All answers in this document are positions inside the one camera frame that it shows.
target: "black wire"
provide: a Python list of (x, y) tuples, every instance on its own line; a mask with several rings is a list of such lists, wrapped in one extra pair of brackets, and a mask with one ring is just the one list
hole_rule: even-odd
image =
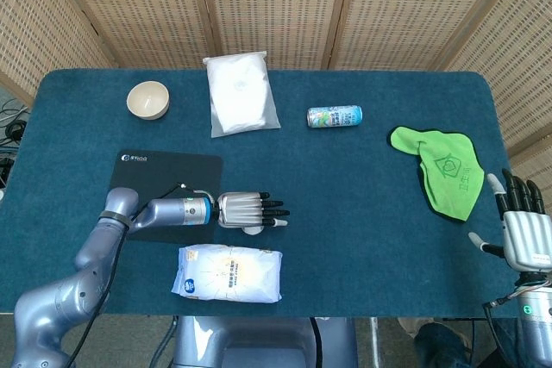
[(472, 319), (472, 351), (469, 354), (469, 366), (472, 366), (475, 353), (475, 320)]
[(492, 334), (492, 338), (494, 339), (494, 343), (497, 345), (497, 349), (499, 350), (499, 353), (502, 356), (502, 359), (504, 360), (505, 364), (511, 367), (510, 362), (506, 357), (506, 352), (504, 351), (504, 348), (502, 347), (502, 345), (500, 345), (499, 337), (497, 336), (497, 333), (494, 330), (494, 326), (492, 325), (491, 305), (489, 303), (484, 303), (483, 310), (485, 311), (485, 318), (487, 323), (489, 324), (489, 328), (491, 329), (491, 334)]
[[(180, 186), (180, 184), (176, 184), (173, 188), (171, 188), (169, 191), (167, 191), (165, 194), (163, 194), (161, 197), (158, 198), (164, 198), (171, 194), (175, 189), (177, 189)], [(147, 203), (141, 207), (139, 212), (133, 217), (132, 220), (134, 220), (139, 213), (141, 213), (142, 210), (144, 210), (147, 206)], [(113, 258), (113, 265), (111, 265), (111, 273), (110, 273), (110, 280), (107, 283), (107, 286), (105, 287), (105, 290), (103, 291), (102, 296), (100, 297), (100, 300), (94, 309), (94, 313), (92, 314), (91, 319), (88, 321), (88, 324), (86, 325), (86, 329), (83, 332), (83, 334), (80, 337), (80, 341), (78, 342), (77, 346), (75, 347), (75, 350), (72, 352), (71, 357), (67, 360), (65, 363), (64, 368), (71, 368), (72, 363), (75, 362), (75, 358), (77, 358), (78, 353), (80, 352), (80, 349), (83, 347), (86, 341), (86, 337), (88, 336), (88, 333), (90, 332), (92, 325), (94, 321), (96, 320), (97, 316), (100, 314), (102, 307), (105, 303), (105, 299), (107, 298), (107, 295), (110, 293), (111, 285), (113, 284), (113, 280), (115, 279), (115, 272), (117, 269), (117, 264), (119, 262), (119, 257), (121, 256), (121, 250), (122, 245), (124, 244), (125, 238), (127, 236), (127, 233), (129, 232), (129, 227), (125, 226), (124, 230), (122, 231), (121, 239), (119, 240), (119, 244), (117, 245), (117, 250), (115, 253), (115, 257)]]
[(159, 358), (161, 358), (161, 355), (165, 351), (165, 348), (168, 345), (169, 340), (171, 340), (171, 338), (173, 337), (174, 331), (176, 331), (176, 326), (178, 325), (178, 323), (179, 323), (179, 318), (176, 315), (173, 315), (171, 326), (167, 329), (165, 336), (157, 346), (157, 349), (154, 352), (152, 360), (149, 362), (149, 368), (155, 368), (155, 366), (157, 366), (157, 363), (159, 362)]
[(320, 329), (318, 329), (317, 320), (315, 318), (310, 319), (312, 325), (312, 332), (314, 332), (314, 339), (317, 343), (317, 365), (316, 368), (322, 368), (322, 338), (320, 336)]

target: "flour package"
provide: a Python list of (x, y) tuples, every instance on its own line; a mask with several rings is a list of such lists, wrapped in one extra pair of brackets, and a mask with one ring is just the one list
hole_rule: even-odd
[(172, 293), (191, 299), (274, 303), (279, 294), (282, 253), (225, 245), (179, 249)]
[(268, 83), (267, 52), (205, 58), (212, 138), (280, 128)]

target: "white bowl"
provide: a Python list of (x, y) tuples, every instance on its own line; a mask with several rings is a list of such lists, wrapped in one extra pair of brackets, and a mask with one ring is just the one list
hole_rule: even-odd
[(142, 82), (130, 90), (127, 107), (142, 120), (156, 120), (169, 108), (169, 91), (160, 82)]

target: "table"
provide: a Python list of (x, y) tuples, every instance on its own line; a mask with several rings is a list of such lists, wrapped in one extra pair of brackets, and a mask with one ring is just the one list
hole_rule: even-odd
[[(199, 302), (170, 293), (177, 245), (129, 241), (107, 312), (181, 315), (481, 316), (517, 275), (479, 252), (475, 231), (501, 241), (485, 184), (465, 224), (432, 213), (419, 161), (386, 140), (398, 125), (461, 131), (487, 172), (508, 166), (492, 96), (471, 72), (271, 71), (280, 130), (210, 138), (209, 88), (199, 70), (61, 70), (41, 83), (0, 208), (0, 311), (23, 291), (72, 273), (103, 209), (124, 148), (223, 157), (222, 191), (269, 190), (292, 212), (287, 228), (258, 236), (218, 228), (215, 242), (284, 254), (279, 303)], [(131, 115), (129, 90), (145, 80), (171, 93), (153, 122)], [(354, 128), (310, 129), (309, 107), (358, 104)], [(497, 315), (514, 316), (514, 307)]]

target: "wicker panel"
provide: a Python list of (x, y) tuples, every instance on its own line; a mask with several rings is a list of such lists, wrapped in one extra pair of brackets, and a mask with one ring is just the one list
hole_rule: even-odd
[(222, 50), (267, 50), (272, 68), (320, 69), (334, 1), (215, 0)]
[(475, 0), (351, 0), (332, 66), (427, 69)]
[(552, 142), (539, 146), (539, 150), (528, 157), (517, 157), (511, 161), (513, 171), (523, 179), (531, 179), (541, 189), (547, 211), (552, 212)]
[(52, 69), (109, 65), (70, 0), (0, 0), (0, 73), (24, 93), (33, 97)]
[(209, 55), (197, 0), (82, 2), (121, 65), (200, 67)]
[(499, 0), (451, 63), (491, 85), (507, 147), (552, 122), (552, 0)]

